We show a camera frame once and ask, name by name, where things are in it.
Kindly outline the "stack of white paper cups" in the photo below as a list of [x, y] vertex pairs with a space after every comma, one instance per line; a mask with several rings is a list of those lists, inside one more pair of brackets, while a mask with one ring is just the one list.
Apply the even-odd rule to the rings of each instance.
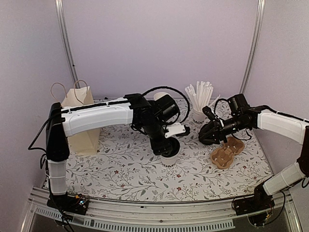
[[167, 92], [157, 92], [153, 96], [153, 100], [157, 101], [158, 99], [164, 97], [165, 95], [169, 95]]

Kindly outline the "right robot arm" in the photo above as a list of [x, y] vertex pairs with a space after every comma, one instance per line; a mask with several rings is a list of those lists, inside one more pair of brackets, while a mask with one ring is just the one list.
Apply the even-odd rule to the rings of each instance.
[[205, 106], [204, 115], [210, 120], [202, 126], [198, 139], [204, 145], [227, 142], [227, 136], [243, 129], [261, 129], [290, 138], [300, 145], [302, 150], [295, 163], [283, 169], [254, 189], [250, 207], [261, 210], [268, 203], [268, 196], [287, 188], [309, 176], [309, 122], [286, 113], [275, 111], [267, 105], [251, 107], [243, 94], [237, 94], [226, 100], [231, 110], [231, 118], [220, 119], [215, 110]]

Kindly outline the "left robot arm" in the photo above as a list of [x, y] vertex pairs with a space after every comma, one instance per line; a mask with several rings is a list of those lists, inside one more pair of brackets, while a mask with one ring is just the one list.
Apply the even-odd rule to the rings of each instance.
[[121, 98], [77, 107], [62, 107], [60, 103], [51, 106], [48, 119], [41, 129], [46, 130], [47, 177], [53, 195], [53, 202], [62, 210], [72, 205], [66, 190], [66, 161], [70, 155], [68, 138], [81, 132], [113, 125], [130, 127], [150, 140], [153, 153], [170, 165], [179, 150], [177, 137], [187, 136], [189, 127], [178, 121], [180, 110], [176, 101], [167, 93], [147, 100], [146, 95], [159, 89], [169, 89], [180, 95], [177, 89], [159, 86], [140, 94], [127, 94]]

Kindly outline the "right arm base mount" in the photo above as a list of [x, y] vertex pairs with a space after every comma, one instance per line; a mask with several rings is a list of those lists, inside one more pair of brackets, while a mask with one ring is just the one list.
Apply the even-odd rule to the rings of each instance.
[[267, 195], [263, 185], [254, 188], [254, 195], [249, 198], [240, 198], [232, 201], [232, 209], [236, 215], [244, 215], [263, 211], [260, 214], [249, 216], [249, 222], [256, 227], [265, 226], [273, 213], [275, 206], [272, 195]]

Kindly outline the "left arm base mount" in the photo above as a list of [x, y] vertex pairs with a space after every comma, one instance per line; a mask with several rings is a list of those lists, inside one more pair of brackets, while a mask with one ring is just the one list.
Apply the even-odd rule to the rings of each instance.
[[79, 215], [86, 215], [89, 205], [89, 198], [77, 194], [69, 196], [67, 193], [64, 195], [50, 194], [47, 206], [60, 210], [61, 212], [70, 212]]

